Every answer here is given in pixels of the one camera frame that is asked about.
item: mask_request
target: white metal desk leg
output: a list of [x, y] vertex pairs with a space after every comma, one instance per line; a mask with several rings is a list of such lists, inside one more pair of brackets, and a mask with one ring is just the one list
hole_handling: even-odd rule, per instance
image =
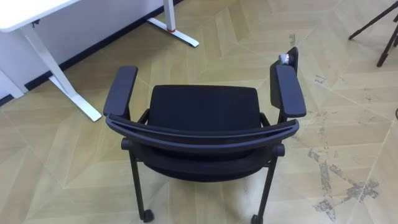
[[164, 24], [163, 22], [160, 22], [155, 18], [148, 19], [148, 22], [163, 30], [166, 30], [169, 34], [172, 34], [177, 38], [179, 38], [180, 40], [185, 41], [186, 43], [190, 44], [192, 47], [198, 47], [199, 42], [197, 40], [175, 29], [173, 0], [163, 0], [163, 4], [164, 4], [164, 14], [166, 15], [167, 24]]
[[40, 40], [40, 37], [36, 34], [34, 28], [31, 25], [27, 25], [22, 27], [21, 31], [33, 46], [39, 57], [52, 72], [53, 75], [50, 77], [51, 82], [53, 82], [54, 85], [56, 85], [70, 100], [72, 100], [72, 102], [74, 102], [91, 120], [97, 121], [100, 119], [101, 114], [72, 87], [61, 68]]

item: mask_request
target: desk tabletop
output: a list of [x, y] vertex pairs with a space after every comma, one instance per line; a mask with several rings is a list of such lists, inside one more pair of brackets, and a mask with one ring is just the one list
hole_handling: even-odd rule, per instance
[[0, 0], [0, 31], [14, 31], [78, 1]]

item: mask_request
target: armrest pad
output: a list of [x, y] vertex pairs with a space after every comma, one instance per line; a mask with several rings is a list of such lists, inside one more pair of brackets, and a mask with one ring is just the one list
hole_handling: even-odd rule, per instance
[[116, 75], [104, 106], [104, 115], [113, 114], [129, 119], [129, 102], [138, 68], [135, 66], [121, 67]]
[[271, 104], [286, 118], [301, 118], [307, 114], [303, 93], [294, 67], [271, 65]]

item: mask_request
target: laminate floor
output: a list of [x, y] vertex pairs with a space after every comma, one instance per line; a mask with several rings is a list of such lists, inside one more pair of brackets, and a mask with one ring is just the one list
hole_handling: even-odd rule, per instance
[[[177, 26], [193, 49], [149, 24], [66, 71], [102, 110], [118, 67], [137, 65], [132, 119], [159, 84], [251, 86], [261, 109], [269, 66], [298, 46], [308, 115], [285, 141], [264, 223], [398, 222], [398, 50], [376, 62], [396, 24], [392, 13], [348, 36], [391, 0], [184, 0]], [[0, 223], [140, 223], [129, 158], [104, 118], [92, 123], [50, 82], [0, 108]], [[244, 224], [257, 212], [266, 170], [198, 184], [139, 165], [144, 203], [161, 224]]]

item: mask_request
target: black chair leg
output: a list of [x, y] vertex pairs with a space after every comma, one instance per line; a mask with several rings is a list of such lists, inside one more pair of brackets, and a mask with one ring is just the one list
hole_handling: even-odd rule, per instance
[[251, 224], [262, 224], [264, 211], [265, 211], [266, 205], [267, 205], [269, 191], [271, 189], [272, 179], [274, 178], [274, 172], [275, 172], [277, 160], [278, 160], [278, 157], [274, 157], [273, 159], [271, 159], [271, 162], [268, 167], [266, 184], [265, 184], [264, 190], [262, 192], [259, 213], [257, 215], [253, 215], [253, 217], [251, 218]]
[[153, 221], [155, 219], [155, 216], [150, 209], [144, 210], [144, 202], [142, 201], [141, 183], [139, 181], [137, 160], [131, 151], [129, 151], [129, 154], [131, 161], [132, 178], [134, 180], [134, 188], [136, 189], [139, 218], [144, 221], [144, 223], [148, 223]]

